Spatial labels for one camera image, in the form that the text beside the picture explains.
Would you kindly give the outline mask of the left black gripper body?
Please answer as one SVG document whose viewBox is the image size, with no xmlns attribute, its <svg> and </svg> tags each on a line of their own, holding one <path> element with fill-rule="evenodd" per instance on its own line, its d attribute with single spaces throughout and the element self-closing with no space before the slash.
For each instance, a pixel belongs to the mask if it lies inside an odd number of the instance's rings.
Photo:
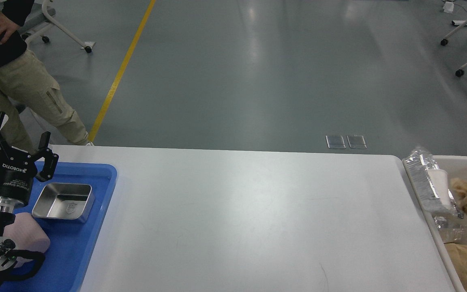
<svg viewBox="0 0 467 292">
<path fill-rule="evenodd" d="M 9 201 L 16 208 L 26 207 L 37 168 L 29 153 L 0 153 L 0 201 Z"/>
</svg>

